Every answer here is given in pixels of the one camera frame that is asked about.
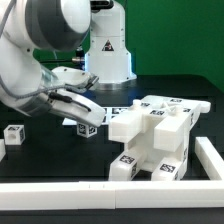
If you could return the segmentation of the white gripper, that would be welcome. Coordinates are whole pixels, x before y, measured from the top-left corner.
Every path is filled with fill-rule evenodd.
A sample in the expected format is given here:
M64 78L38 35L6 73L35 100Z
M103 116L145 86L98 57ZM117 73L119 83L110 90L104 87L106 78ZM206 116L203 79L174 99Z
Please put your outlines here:
M99 78L90 72L63 66L53 69L52 73L52 86L59 86L59 89L48 93L52 105L50 112L99 127L103 122L105 110L83 96L97 85Z

